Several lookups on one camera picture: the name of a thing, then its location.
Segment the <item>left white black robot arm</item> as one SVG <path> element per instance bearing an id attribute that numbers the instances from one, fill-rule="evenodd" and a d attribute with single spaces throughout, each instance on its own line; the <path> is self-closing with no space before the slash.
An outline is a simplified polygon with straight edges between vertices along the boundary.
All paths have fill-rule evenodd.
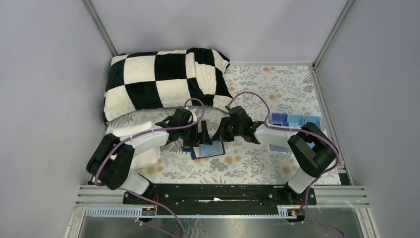
<path id="1" fill-rule="evenodd" d="M 196 117 L 188 108 L 177 108 L 172 116 L 145 130 L 120 136 L 107 134 L 88 161 L 86 171 L 95 178 L 97 186 L 141 195 L 150 182 L 132 171 L 135 156 L 178 139 L 185 139 L 191 147 L 198 139 L 197 126 L 201 120 L 202 117 Z"/>

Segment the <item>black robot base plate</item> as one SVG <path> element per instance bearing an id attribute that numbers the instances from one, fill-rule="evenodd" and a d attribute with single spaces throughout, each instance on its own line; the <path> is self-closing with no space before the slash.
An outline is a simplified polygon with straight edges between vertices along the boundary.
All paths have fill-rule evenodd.
<path id="1" fill-rule="evenodd" d="M 306 196 L 282 185 L 159 183 L 151 184 L 143 196 L 178 216 L 277 215 L 278 206 L 300 209 L 317 204 L 313 189 Z"/>

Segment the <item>blue leather card holder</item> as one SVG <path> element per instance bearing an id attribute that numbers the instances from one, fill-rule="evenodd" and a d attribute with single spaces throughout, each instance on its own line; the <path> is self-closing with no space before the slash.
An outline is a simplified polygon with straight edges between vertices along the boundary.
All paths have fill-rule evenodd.
<path id="1" fill-rule="evenodd" d="M 198 147 L 182 147 L 183 152 L 191 154 L 192 160 L 225 155 L 223 142 L 213 141 L 212 145 L 200 144 Z"/>

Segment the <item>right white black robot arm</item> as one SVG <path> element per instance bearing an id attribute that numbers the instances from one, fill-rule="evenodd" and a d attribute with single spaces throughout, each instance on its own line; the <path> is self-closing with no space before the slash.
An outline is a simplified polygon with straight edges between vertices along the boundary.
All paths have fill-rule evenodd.
<path id="1" fill-rule="evenodd" d="M 237 136 L 253 144 L 289 148 L 299 168 L 286 185 L 297 194 L 304 192 L 333 162 L 339 161 L 336 146 L 313 122 L 301 127 L 275 126 L 252 120 L 241 106 L 236 106 L 221 119 L 212 141 L 232 142 Z"/>

